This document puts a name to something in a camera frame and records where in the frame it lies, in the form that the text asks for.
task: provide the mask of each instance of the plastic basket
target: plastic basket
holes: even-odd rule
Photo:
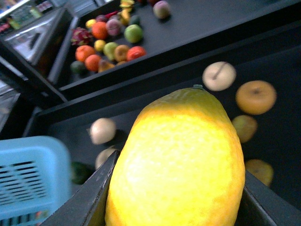
[[[70,155],[53,137],[0,141],[0,226],[38,226],[71,196]]]

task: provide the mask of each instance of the dragon fruit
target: dragon fruit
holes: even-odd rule
[[[92,34],[87,29],[82,27],[77,27],[73,29],[73,34],[71,38],[71,45],[87,45],[92,41]]]

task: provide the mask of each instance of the yellow papaya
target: yellow papaya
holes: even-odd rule
[[[245,184],[241,144],[199,86],[138,115],[114,168],[106,226],[233,226]]]

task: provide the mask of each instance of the onion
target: onion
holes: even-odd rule
[[[116,134],[116,124],[112,119],[100,118],[93,122],[90,128],[92,143],[100,145],[114,138]]]
[[[95,160],[95,169],[97,170],[109,158],[109,156],[116,150],[118,150],[118,149],[114,148],[114,146],[111,146],[111,147],[101,151]]]

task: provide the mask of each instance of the pear stem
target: pear stem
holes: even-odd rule
[[[199,84],[194,84],[194,85],[193,85],[193,88],[194,88],[194,89],[205,90],[205,89],[203,88],[203,86],[202,86],[202,85],[199,85]]]
[[[215,75],[213,76],[213,80],[215,80],[215,79],[217,79],[217,76],[221,73],[221,71],[222,71],[222,69],[224,68],[224,66],[227,64],[228,62],[224,62],[222,65],[221,65],[221,67],[220,67],[220,69],[218,69],[218,71],[215,73]]]

